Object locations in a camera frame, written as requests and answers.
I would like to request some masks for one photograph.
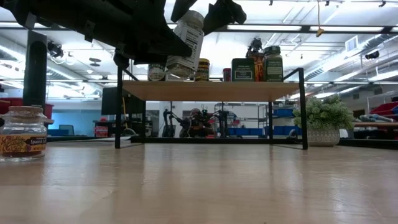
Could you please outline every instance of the glass jar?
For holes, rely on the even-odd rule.
[[[279,46],[270,46],[264,49],[264,76],[266,82],[284,81],[284,67]]]
[[[199,12],[189,10],[177,22],[173,32],[192,49],[192,54],[190,57],[169,56],[166,63],[168,77],[173,75],[182,80],[193,78],[199,64],[204,37],[202,31],[204,20],[205,18]]]
[[[44,156],[47,143],[44,122],[51,120],[43,115],[42,108],[10,106],[1,118],[4,126],[0,128],[0,162],[31,161]]]

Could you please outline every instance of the brown jar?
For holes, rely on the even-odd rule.
[[[10,106],[1,118],[4,126],[0,128],[0,162],[31,161],[44,156],[47,143],[44,122],[52,121],[43,115],[42,108]]]

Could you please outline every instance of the air vent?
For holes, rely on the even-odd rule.
[[[381,94],[381,93],[383,93],[383,89],[382,88],[376,88],[376,89],[373,90],[373,93],[375,95]]]
[[[352,50],[356,50],[358,48],[358,36],[351,38],[346,41],[346,51],[350,52]]]

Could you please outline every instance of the green jar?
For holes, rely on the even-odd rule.
[[[232,59],[232,81],[254,82],[254,60],[253,58]]]
[[[267,47],[264,51],[263,79],[265,82],[284,81],[284,67],[279,46]]]

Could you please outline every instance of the black metal shelf frame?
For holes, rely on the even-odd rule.
[[[298,87],[300,92],[300,110],[302,115],[302,139],[291,140],[291,139],[274,139],[273,128],[269,128],[268,139],[234,139],[234,138],[216,138],[216,139],[200,139],[200,138],[147,138],[146,132],[146,101],[143,102],[142,107],[142,126],[140,130],[139,138],[131,138],[132,143],[192,143],[192,144],[302,144],[302,149],[308,149],[308,138],[307,138],[307,113],[305,110],[305,87],[304,87],[304,69],[296,68],[293,72],[289,73],[284,77],[284,80],[298,73]],[[117,105],[122,103],[122,88],[123,88],[123,70],[118,68],[118,87],[116,95]],[[268,102],[268,117],[269,127],[272,127],[272,102]],[[116,115],[116,138],[115,148],[120,149],[120,138],[121,138],[121,107],[118,106]]]

